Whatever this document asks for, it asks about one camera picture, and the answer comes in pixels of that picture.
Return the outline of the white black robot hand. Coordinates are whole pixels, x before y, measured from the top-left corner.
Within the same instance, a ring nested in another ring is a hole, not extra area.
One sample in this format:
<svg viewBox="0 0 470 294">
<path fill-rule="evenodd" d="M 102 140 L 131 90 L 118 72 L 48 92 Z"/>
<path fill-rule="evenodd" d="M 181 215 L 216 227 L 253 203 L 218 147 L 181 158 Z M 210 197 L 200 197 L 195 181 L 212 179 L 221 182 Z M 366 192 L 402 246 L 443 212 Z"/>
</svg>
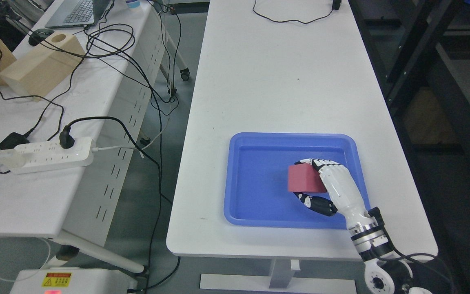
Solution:
<svg viewBox="0 0 470 294">
<path fill-rule="evenodd" d="M 307 158 L 295 162 L 293 166 L 301 166 L 306 171 L 317 172 L 317 178 L 330 196 L 330 199 L 325 199 L 294 189 L 292 192 L 307 208 L 325 216 L 342 214 L 345 217 L 347 229 L 356 225 L 366 226 L 373 223 L 350 171 L 343 164 L 333 160 Z"/>
</svg>

